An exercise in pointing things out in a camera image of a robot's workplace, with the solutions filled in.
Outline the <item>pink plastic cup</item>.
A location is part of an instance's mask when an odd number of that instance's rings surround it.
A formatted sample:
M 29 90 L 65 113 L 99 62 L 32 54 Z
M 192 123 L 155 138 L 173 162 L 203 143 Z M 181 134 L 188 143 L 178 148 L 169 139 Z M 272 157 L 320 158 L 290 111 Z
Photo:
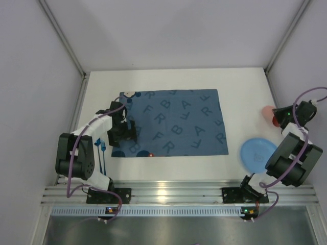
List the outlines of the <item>pink plastic cup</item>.
M 277 121 L 277 119 L 274 116 L 273 110 L 275 109 L 274 106 L 265 106 L 262 110 L 262 116 L 263 118 L 270 123 L 271 125 L 274 125 L 275 127 L 279 128 L 280 125 Z

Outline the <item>blue lettered cloth placemat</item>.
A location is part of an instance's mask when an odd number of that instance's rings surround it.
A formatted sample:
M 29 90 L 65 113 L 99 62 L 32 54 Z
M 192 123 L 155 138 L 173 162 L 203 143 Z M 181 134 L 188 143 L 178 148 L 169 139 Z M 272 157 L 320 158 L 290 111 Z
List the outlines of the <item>blue lettered cloth placemat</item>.
M 217 89 L 120 92 L 137 140 L 123 141 L 112 157 L 228 155 Z

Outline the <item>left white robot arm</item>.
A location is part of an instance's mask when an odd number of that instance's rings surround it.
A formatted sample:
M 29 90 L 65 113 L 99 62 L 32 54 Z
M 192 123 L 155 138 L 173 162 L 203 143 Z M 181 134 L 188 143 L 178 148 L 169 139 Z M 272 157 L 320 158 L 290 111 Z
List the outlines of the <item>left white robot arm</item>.
M 55 171 L 67 177 L 68 185 L 75 178 L 83 186 L 114 191 L 113 180 L 105 171 L 104 161 L 96 159 L 100 154 L 95 148 L 100 148 L 105 136 L 114 148 L 124 141 L 137 142 L 135 121 L 128 120 L 127 113 L 123 103 L 112 101 L 108 109 L 96 112 L 81 128 L 59 136 Z

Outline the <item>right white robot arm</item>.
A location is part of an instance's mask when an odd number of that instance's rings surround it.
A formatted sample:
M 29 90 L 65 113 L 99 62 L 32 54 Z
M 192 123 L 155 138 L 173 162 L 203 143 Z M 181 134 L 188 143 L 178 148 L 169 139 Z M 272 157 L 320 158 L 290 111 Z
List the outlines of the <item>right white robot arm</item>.
M 312 101 L 302 101 L 295 106 L 262 110 L 275 127 L 281 129 L 283 140 L 279 146 L 267 139 L 252 138 L 243 143 L 240 157 L 251 173 L 240 184 L 246 201 L 258 200 L 265 194 L 260 186 L 267 176 L 285 186 L 300 186 L 321 157 L 323 150 L 308 139 L 306 123 L 316 115 L 317 107 Z

